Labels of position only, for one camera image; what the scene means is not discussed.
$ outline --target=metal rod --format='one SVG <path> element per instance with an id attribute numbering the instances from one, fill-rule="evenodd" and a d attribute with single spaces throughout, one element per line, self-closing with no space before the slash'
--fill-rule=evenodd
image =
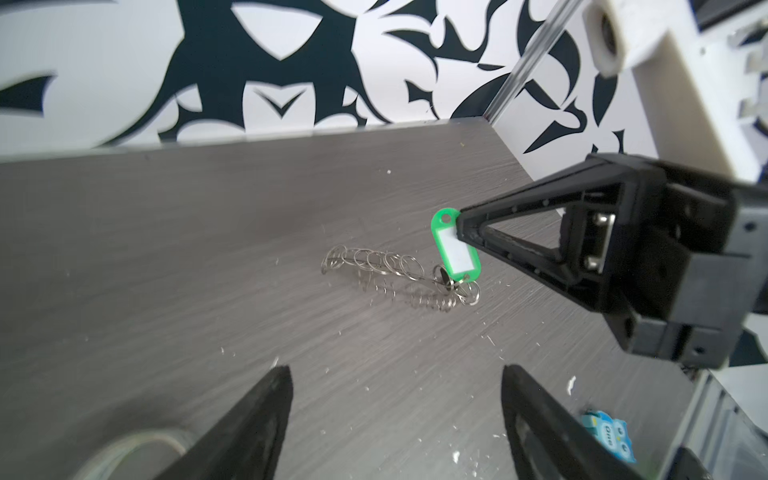
<path id="1" fill-rule="evenodd" d="M 565 24 L 571 19 L 582 0 L 560 0 L 552 7 L 544 24 L 533 34 L 528 47 L 520 60 L 512 68 L 488 109 L 483 114 L 486 120 L 494 124 L 512 98 L 515 98 L 533 74 L 539 62 L 552 49 L 560 35 L 565 31 Z"/>

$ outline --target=green key tag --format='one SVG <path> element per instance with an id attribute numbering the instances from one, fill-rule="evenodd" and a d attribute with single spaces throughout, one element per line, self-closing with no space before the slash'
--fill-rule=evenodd
<path id="1" fill-rule="evenodd" d="M 474 282 L 480 276 L 478 251 L 456 236 L 455 208 L 443 208 L 432 217 L 432 235 L 445 264 L 448 275 L 455 281 L 467 279 Z"/>

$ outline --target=black and white patterned wall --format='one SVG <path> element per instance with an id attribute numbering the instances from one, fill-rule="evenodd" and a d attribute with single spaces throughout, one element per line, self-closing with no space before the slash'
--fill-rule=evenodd
<path id="1" fill-rule="evenodd" d="M 0 0 L 0 154 L 481 115 L 553 4 Z M 580 16 L 502 120 L 534 177 L 566 152 L 654 152 Z"/>

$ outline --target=gray table surface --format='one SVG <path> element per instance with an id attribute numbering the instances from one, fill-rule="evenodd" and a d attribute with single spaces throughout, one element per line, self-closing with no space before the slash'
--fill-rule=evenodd
<path id="1" fill-rule="evenodd" d="M 136 429 L 202 434 L 275 359 L 295 388 L 278 479 L 515 478 L 507 363 L 626 420 L 652 472 L 692 386 L 599 316 L 484 254 L 480 304 L 450 313 L 320 274 L 338 243 L 431 268 L 439 208 L 529 181 L 479 119 L 0 164 L 0 478 L 69 478 Z M 558 222 L 507 228 L 555 244 Z"/>

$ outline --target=blue toy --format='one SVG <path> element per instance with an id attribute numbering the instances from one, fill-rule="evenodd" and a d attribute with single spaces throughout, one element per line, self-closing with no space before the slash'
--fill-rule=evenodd
<path id="1" fill-rule="evenodd" d="M 624 420 L 612 419 L 605 412 L 587 412 L 581 416 L 581 424 L 620 460 L 627 463 L 637 461 L 632 452 L 632 441 L 629 439 L 627 423 Z"/>

